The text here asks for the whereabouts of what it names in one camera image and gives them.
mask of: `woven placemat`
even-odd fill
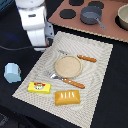
[[[48,111],[82,128],[89,128],[95,111],[96,103],[102,86],[113,45],[58,32],[53,45],[46,49],[28,76],[13,94],[13,97]],[[54,64],[64,50],[97,59],[96,63],[80,60],[83,65],[81,74],[72,80],[85,85],[79,89],[61,80],[54,80],[45,76],[45,72],[55,73]],[[30,93],[27,91],[30,82],[51,83],[50,94]],[[79,90],[80,104],[55,106],[55,92],[65,90]]]

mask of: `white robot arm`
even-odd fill
[[[53,26],[47,22],[45,0],[15,0],[23,29],[33,46],[46,46],[47,38],[54,38]],[[45,48],[34,48],[44,51]]]

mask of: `fork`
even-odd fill
[[[69,80],[67,78],[62,78],[60,76],[57,76],[55,73],[54,74],[51,74],[50,72],[46,71],[44,73],[44,75],[47,76],[47,77],[50,77],[52,79],[62,80],[65,83],[71,84],[71,85],[76,86],[76,87],[81,88],[81,89],[84,89],[85,88],[85,86],[83,84],[77,83],[77,82],[72,81],[72,80]]]

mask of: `light blue cup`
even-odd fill
[[[5,66],[4,77],[9,83],[21,81],[21,70],[17,64],[8,63]]]

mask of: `butter package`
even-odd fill
[[[55,105],[79,104],[79,90],[55,92]]]
[[[30,82],[28,91],[29,92],[36,92],[36,93],[50,93],[51,84],[49,83],[34,83]]]

